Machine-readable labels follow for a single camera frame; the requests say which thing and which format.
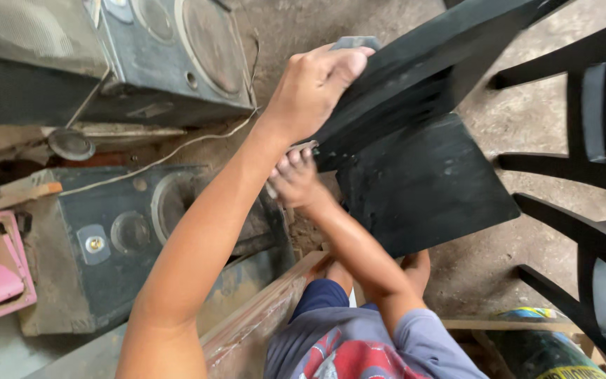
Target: gray t-shirt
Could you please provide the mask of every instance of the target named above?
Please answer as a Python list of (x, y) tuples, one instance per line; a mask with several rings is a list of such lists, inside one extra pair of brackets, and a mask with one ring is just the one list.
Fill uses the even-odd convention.
[(327, 307), (299, 315), (270, 341), (264, 378), (298, 378), (301, 360), (332, 329), (340, 333), (335, 346), (364, 340), (393, 347), (415, 373), (433, 379), (487, 379), (430, 310), (405, 314), (391, 339), (381, 315), (369, 309)]

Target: loudspeaker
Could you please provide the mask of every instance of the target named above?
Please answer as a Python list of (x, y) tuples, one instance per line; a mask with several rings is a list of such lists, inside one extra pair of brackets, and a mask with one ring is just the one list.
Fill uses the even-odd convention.
[(215, 0), (0, 0), (0, 124), (197, 125), (249, 113), (252, 98)]
[[(59, 182), (64, 191), (127, 173), (125, 167), (47, 168), (0, 187)], [(35, 306), (19, 313), (34, 336), (90, 333), (122, 323), (168, 237), (211, 174), (202, 165), (150, 168), (132, 178), (22, 204)], [(262, 191), (233, 250), (234, 259), (287, 244), (277, 203)]]

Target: workshop floor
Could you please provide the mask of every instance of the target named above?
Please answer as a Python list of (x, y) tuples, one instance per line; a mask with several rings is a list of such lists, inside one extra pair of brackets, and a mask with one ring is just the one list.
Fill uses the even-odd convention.
[[(234, 0), (233, 6), (249, 62), (256, 52), (253, 28), (258, 30), (261, 52), (254, 88), (262, 106), (272, 95), (289, 56), (347, 35), (375, 35), (390, 42), (445, 10), (441, 0)], [(524, 32), (506, 49), (457, 110), (488, 159), (506, 151), (567, 152), (564, 76), (503, 92), (485, 90), (484, 85), (500, 69), (604, 27), (606, 0), (577, 0)], [(228, 127), (217, 127), (217, 131), (221, 129)], [(211, 157), (218, 167), (246, 133), (189, 148), (176, 160)], [(526, 192), (590, 219), (606, 219), (605, 190), (540, 175), (503, 171), (498, 175), (509, 192)], [(319, 248), (321, 236), (306, 221), (298, 219), (291, 229), (294, 247), (304, 253)], [(576, 245), (527, 216), (436, 246), (430, 253), (432, 277), (425, 301), (440, 315), (548, 306), (513, 274), (513, 268), (522, 263), (576, 296)]]

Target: gray speaker box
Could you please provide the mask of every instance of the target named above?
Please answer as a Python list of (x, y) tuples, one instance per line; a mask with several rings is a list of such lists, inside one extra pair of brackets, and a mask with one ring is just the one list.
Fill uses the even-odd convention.
[(250, 113), (249, 79), (216, 0), (0, 0), (0, 124), (199, 125)]

